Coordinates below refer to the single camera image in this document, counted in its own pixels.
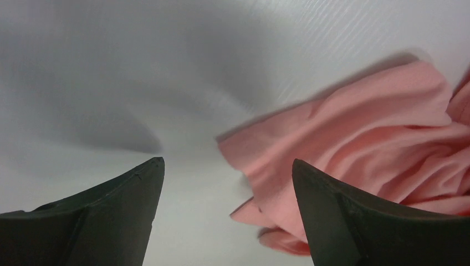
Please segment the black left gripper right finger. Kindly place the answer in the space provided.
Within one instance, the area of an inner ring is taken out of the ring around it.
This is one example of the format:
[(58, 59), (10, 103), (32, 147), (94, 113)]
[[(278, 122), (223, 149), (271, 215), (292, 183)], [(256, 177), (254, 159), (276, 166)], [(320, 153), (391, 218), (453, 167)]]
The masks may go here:
[(397, 204), (296, 159), (292, 179), (315, 265), (468, 265), (469, 218)]

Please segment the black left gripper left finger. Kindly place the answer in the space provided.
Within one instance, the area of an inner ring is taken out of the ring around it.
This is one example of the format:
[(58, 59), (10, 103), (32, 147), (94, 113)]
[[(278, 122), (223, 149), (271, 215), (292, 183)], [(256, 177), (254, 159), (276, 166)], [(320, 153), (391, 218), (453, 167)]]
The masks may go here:
[(2, 265), (141, 265), (164, 182), (154, 157), (30, 212), (1, 214)]

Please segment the pink t-shirt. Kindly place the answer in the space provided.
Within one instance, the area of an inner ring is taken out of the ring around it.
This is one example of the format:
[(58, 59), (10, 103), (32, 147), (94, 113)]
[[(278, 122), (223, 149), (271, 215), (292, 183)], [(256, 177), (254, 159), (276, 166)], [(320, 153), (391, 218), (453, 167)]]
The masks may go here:
[(297, 158), (389, 201), (469, 215), (469, 81), (453, 90), (427, 62), (260, 119), (218, 147), (253, 192), (231, 218), (266, 227), (260, 243), (274, 250), (309, 253), (292, 182)]

